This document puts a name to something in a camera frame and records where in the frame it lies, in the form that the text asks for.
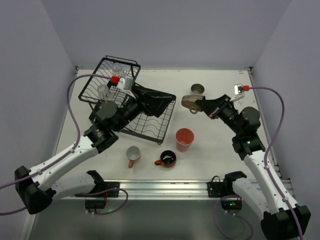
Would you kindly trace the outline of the white and brown cup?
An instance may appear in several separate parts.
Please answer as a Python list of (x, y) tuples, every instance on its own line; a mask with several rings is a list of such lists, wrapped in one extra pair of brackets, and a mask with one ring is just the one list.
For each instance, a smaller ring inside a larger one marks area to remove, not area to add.
[(195, 83), (190, 87), (190, 92), (192, 95), (201, 96), (205, 92), (205, 87), (202, 84)]

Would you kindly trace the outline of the brown mug with handle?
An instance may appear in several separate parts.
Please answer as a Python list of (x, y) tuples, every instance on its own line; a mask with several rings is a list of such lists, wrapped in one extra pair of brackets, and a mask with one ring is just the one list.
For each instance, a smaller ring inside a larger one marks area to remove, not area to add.
[(197, 114), (202, 112), (202, 109), (196, 104), (196, 101), (205, 99), (206, 97), (203, 95), (184, 95), (181, 99), (181, 105), (189, 109), (191, 114)]

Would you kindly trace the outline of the clear glass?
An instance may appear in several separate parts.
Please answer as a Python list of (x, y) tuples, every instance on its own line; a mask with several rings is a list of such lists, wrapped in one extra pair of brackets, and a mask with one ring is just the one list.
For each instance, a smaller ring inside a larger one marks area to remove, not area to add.
[(106, 101), (110, 95), (110, 88), (106, 84), (101, 84), (97, 87), (97, 94), (100, 100)]
[(122, 78), (125, 75), (125, 71), (120, 63), (115, 62), (112, 65), (112, 75), (119, 78)]

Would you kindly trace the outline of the tall pink cup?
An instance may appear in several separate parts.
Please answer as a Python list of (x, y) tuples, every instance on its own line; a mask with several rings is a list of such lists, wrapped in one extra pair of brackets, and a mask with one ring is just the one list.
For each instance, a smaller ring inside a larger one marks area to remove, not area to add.
[(176, 149), (186, 152), (195, 139), (194, 133), (188, 128), (181, 128), (175, 134)]

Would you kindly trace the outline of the pink mug white inside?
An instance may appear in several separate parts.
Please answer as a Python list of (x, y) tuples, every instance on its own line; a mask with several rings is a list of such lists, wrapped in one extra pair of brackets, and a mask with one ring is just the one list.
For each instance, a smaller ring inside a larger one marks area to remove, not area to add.
[(129, 160), (128, 167), (131, 169), (134, 164), (140, 159), (141, 151), (137, 146), (130, 146), (126, 150), (126, 157)]

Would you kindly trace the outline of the red orange mug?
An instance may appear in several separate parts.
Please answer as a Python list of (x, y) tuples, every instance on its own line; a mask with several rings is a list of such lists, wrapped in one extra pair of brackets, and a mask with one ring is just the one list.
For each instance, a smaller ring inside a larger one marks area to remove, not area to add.
[(176, 154), (171, 150), (165, 150), (160, 154), (159, 160), (156, 160), (154, 164), (156, 166), (163, 166), (163, 167), (173, 167), (177, 162)]

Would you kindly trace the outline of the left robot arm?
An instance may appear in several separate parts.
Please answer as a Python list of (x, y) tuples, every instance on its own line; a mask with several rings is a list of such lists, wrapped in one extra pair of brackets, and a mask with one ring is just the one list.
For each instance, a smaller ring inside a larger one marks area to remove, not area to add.
[(57, 155), (27, 168), (20, 166), (14, 172), (14, 186), (24, 207), (34, 215), (45, 210), (54, 200), (70, 195), (91, 195), (101, 190), (103, 179), (95, 170), (89, 170), (75, 186), (60, 182), (60, 178), (82, 162), (110, 148), (122, 131), (140, 114), (159, 118), (176, 96), (170, 93), (134, 85), (132, 96), (124, 105), (112, 100), (99, 100), (92, 110), (92, 125), (84, 133), (77, 133), (75, 143)]

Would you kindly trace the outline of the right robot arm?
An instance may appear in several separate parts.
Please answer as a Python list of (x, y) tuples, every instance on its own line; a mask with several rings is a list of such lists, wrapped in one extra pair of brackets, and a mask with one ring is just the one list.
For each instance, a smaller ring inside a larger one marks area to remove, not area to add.
[(210, 119), (221, 119), (234, 133), (232, 146), (240, 159), (254, 175), (260, 189), (251, 186), (241, 172), (225, 175), (225, 186), (240, 196), (255, 212), (268, 240), (302, 239), (310, 210), (299, 205), (277, 175), (268, 153), (257, 133), (261, 125), (260, 112), (253, 107), (238, 111), (230, 97), (198, 99), (198, 108)]

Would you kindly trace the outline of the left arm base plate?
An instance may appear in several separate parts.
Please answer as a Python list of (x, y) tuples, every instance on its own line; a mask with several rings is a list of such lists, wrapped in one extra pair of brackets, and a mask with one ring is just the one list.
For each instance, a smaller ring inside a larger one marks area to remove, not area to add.
[(107, 181), (104, 182), (102, 190), (108, 190), (101, 194), (103, 198), (117, 198), (119, 196), (120, 182), (118, 181)]

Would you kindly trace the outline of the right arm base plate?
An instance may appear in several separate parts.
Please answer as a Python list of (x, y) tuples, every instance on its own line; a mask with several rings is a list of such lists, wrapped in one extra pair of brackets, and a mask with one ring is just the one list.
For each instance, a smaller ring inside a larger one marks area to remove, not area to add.
[(207, 194), (209, 198), (222, 198), (229, 195), (234, 195), (231, 187), (228, 187), (222, 181), (209, 181), (206, 183)]

